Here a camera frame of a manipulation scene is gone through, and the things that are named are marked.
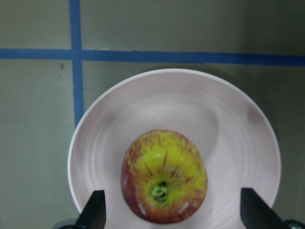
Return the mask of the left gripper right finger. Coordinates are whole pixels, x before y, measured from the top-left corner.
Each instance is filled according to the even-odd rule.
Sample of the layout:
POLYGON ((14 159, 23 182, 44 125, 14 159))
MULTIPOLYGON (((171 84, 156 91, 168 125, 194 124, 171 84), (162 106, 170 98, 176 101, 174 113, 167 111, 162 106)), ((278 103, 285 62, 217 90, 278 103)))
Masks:
POLYGON ((246 229, 285 229, 279 216, 253 188, 241 188, 240 217, 246 229))

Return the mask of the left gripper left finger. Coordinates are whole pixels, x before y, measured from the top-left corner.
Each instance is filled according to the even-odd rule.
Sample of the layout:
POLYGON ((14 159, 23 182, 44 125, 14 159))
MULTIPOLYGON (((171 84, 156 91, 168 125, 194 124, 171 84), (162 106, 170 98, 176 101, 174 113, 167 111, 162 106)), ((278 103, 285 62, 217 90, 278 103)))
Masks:
POLYGON ((103 229, 105 227, 104 190, 93 191, 75 223, 76 229, 103 229))

